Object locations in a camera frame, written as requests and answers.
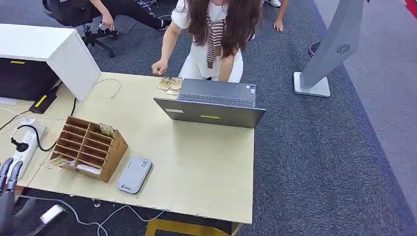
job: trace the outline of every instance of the white shorts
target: white shorts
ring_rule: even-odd
[[[229,77],[229,82],[239,83],[243,73],[243,62],[241,63],[234,63],[232,73]],[[178,77],[186,78],[186,79],[197,79],[197,80],[204,80],[207,79],[203,75],[201,75],[200,69],[198,68],[197,62],[191,55],[188,55],[185,59],[184,65],[182,66],[181,72],[179,73]],[[218,76],[214,76],[211,78],[213,81],[217,81],[219,78]]]

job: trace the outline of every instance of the dark blue carpet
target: dark blue carpet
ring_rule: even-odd
[[[0,23],[58,26],[43,15],[37,1],[20,1],[24,3],[0,0]],[[175,4],[159,3],[161,7],[154,8],[157,16],[169,13]],[[275,15],[276,8],[265,4],[256,38],[243,53],[242,81],[258,85],[257,105],[268,112],[255,133],[253,225],[244,226],[239,235],[416,235],[415,219],[344,67],[329,75],[330,98],[293,93],[292,74],[308,63],[308,45],[325,34],[314,2],[291,1],[283,33],[272,30]],[[116,20],[124,32],[133,24],[127,17]],[[108,58],[98,47],[90,50],[103,71],[150,75],[150,66],[160,57],[162,35],[139,25],[117,41],[105,40],[116,58]],[[190,42],[187,35],[180,36],[168,75],[178,75]],[[66,199],[85,221],[102,221],[118,206],[104,203],[94,208],[89,199],[37,190],[28,194]],[[47,206],[51,203],[39,203],[22,230],[32,229]],[[138,211],[144,216],[157,214]],[[173,213],[163,218],[229,227],[225,222]],[[143,235],[146,225],[124,211],[106,228],[111,235]],[[47,235],[62,232],[90,236],[95,235],[95,227],[77,225],[67,217]]]

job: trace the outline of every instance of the gray carpet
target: gray carpet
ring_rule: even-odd
[[[21,1],[25,3],[0,0],[1,23],[57,25],[39,11],[36,2]],[[160,0],[157,15],[167,13],[173,4]],[[345,68],[329,75],[332,95],[328,99],[293,93],[293,72],[305,67],[307,46],[326,30],[313,0],[291,1],[283,33],[272,31],[275,14],[275,8],[264,5],[256,38],[243,53],[242,81],[258,85],[257,105],[268,112],[255,133],[253,225],[244,226],[239,235],[416,235],[415,219]],[[120,31],[133,24],[126,17],[117,19]],[[91,53],[103,71],[150,75],[150,65],[160,56],[161,40],[162,33],[138,26],[120,40],[107,40],[116,58],[109,59],[97,47]],[[169,75],[179,73],[189,45],[189,37],[181,35]],[[117,207],[104,203],[94,208],[89,199],[44,191],[28,194],[65,199],[85,221],[102,221]],[[33,228],[36,215],[47,206],[51,203],[39,203],[22,231]],[[156,210],[138,211],[145,217],[157,214]],[[173,213],[162,218],[228,227],[225,222]],[[128,211],[106,224],[111,235],[143,235],[145,227]],[[47,235],[92,236],[95,231],[68,216]]]
[[[338,0],[314,0],[330,24]],[[360,48],[345,62],[398,183],[417,215],[417,19],[403,0],[364,5]]]

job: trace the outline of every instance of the striped sweater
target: striped sweater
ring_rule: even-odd
[[[207,13],[207,23],[210,33],[208,37],[207,67],[213,69],[216,57],[221,56],[221,43],[226,20],[212,22],[209,13]]]

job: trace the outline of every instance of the yellow sticker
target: yellow sticker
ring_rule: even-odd
[[[201,117],[204,117],[204,118],[212,118],[212,119],[220,119],[220,117],[216,117],[216,116],[207,116],[207,115],[201,115]]]
[[[43,95],[43,97],[39,100],[39,102],[35,105],[35,107],[39,107],[39,105],[43,102],[45,98],[46,98],[46,95]]]
[[[10,63],[14,63],[14,64],[25,64],[24,61],[18,61],[18,60],[11,60]]]

